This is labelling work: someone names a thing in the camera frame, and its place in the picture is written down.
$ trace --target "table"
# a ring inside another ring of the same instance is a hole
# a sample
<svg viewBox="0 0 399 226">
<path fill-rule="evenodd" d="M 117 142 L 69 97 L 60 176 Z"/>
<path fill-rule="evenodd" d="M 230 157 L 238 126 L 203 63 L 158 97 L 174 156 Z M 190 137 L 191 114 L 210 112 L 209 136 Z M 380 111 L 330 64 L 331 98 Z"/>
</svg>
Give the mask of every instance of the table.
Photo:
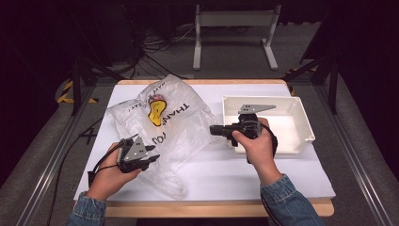
<svg viewBox="0 0 399 226">
<path fill-rule="evenodd" d="M 108 105 L 111 106 L 123 100 L 129 100 L 129 97 L 134 99 L 133 90 L 139 93 L 150 82 L 153 82 L 153 80 L 120 81 L 115 86 Z M 256 93 L 274 96 L 290 95 L 285 82 L 282 80 L 186 80 L 185 82 L 193 87 L 216 117 L 220 117 L 221 109 L 219 108 L 222 108 L 222 106 L 221 97 L 217 97 L 220 93 L 215 90 L 215 87 L 223 87 L 224 94 L 237 93 L 237 90 L 239 90 L 239 93 L 246 95 L 255 95 Z M 104 155 L 105 147 L 107 148 L 111 142 L 118 140 L 117 133 L 114 130 L 110 119 L 105 117 L 77 188 L 76 200 L 80 192 L 88 189 L 87 171 L 91 170 L 92 166 Z M 203 159 L 206 159 L 206 154 L 221 154 L 223 156 L 223 154 L 229 153 L 225 150 L 211 150 L 210 152 L 201 152 L 201 154 L 203 155 L 198 153 L 194 159 L 190 158 L 182 166 L 182 169 L 186 172 L 186 174 L 182 174 L 182 177 L 192 191 L 186 199 L 182 201 L 169 199 L 156 189 L 146 186 L 137 178 L 131 182 L 134 184 L 133 186 L 127 184 L 119 193 L 108 199 L 106 216 L 120 218 L 243 218 L 267 216 L 260 200 L 259 179 L 256 171 L 247 164 L 244 155 L 235 154 L 233 160 L 219 159 L 212 161 L 213 163 L 206 163 L 212 168 L 220 169 L 226 168 L 226 164 L 237 165 L 239 170 L 216 169 L 217 172 L 214 176 L 216 180 L 223 178 L 223 183 L 219 183 L 221 184 L 219 186 L 223 187 L 231 186 L 229 183 L 233 183 L 234 179 L 227 175 L 229 171 L 241 173 L 240 176 L 246 178 L 246 183 L 234 184 L 238 190 L 242 189 L 243 191 L 242 194 L 239 194 L 239 198 L 237 198 L 237 194 L 233 194 L 234 192 L 231 192 L 232 194 L 228 194 L 229 192 L 226 192 L 226 194 L 212 194 L 212 192 L 201 194 L 201 190 L 205 189 L 201 187 L 203 184 L 212 186 L 213 183 L 204 182 L 204 180 L 212 180 L 212 178 L 208 178 L 209 175 L 203 174 L 202 170 L 197 169 L 199 163 L 196 162 L 196 159 L 201 159 L 203 162 Z M 295 159 L 278 158 L 276 163 L 281 171 L 287 172 L 296 188 L 311 201 L 320 216 L 327 217 L 334 213 L 331 198 L 335 196 L 335 193 L 311 144 Z M 307 169 L 305 176 L 300 175 L 301 169 Z M 193 172 L 196 173 L 197 181 L 192 176 Z"/>
</svg>

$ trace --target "denim jacket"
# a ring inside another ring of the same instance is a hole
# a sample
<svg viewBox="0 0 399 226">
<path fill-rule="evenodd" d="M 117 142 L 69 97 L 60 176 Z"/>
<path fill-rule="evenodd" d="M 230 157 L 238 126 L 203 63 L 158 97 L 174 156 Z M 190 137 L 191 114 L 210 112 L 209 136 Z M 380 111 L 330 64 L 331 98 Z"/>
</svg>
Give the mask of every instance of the denim jacket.
<svg viewBox="0 0 399 226">
<path fill-rule="evenodd" d="M 106 204 L 82 192 L 70 215 L 67 226 L 103 225 Z M 278 225 L 324 225 L 311 203 L 295 189 L 287 175 L 267 186 L 261 186 L 264 208 Z"/>
</svg>

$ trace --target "plastic bag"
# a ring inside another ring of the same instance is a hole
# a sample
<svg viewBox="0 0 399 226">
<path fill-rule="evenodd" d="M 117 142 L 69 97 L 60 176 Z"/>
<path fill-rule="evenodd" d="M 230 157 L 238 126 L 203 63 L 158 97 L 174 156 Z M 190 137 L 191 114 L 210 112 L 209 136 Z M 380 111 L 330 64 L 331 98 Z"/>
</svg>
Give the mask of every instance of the plastic bag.
<svg viewBox="0 0 399 226">
<path fill-rule="evenodd" d="M 160 99 L 166 104 L 150 104 Z M 169 75 L 148 85 L 136 99 L 109 107 L 106 113 L 113 118 L 120 138 L 139 134 L 145 145 L 156 146 L 151 155 L 161 155 L 140 178 L 175 200 L 183 199 L 187 190 L 176 170 L 183 161 L 217 140 L 209 132 L 209 126 L 217 120 L 208 105 L 180 78 Z M 158 121 L 151 121 L 157 114 Z"/>
</svg>

